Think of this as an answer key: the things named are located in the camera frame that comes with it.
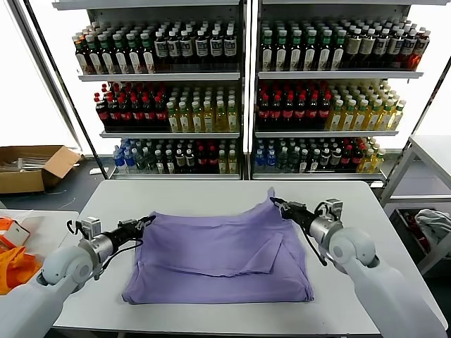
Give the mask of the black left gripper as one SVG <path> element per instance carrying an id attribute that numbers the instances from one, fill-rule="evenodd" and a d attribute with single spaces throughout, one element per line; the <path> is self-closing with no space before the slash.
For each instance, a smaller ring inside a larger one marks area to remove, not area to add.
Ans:
<path id="1" fill-rule="evenodd" d="M 143 230 L 150 225 L 155 218 L 156 215 L 148 215 L 139 220 L 119 221 L 116 229 L 105 232 L 104 235 L 110 239 L 114 246 L 122 246 L 129 241 L 141 239 Z"/>

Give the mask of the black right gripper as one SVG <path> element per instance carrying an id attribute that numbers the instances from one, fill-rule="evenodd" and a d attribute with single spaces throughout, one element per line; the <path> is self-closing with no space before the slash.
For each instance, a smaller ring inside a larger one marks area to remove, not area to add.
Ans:
<path id="1" fill-rule="evenodd" d="M 303 230 L 309 230 L 316 219 L 316 215 L 309 211 L 305 204 L 287 202 L 278 197 L 271 197 L 270 200 L 279 209 L 284 219 L 294 221 Z"/>

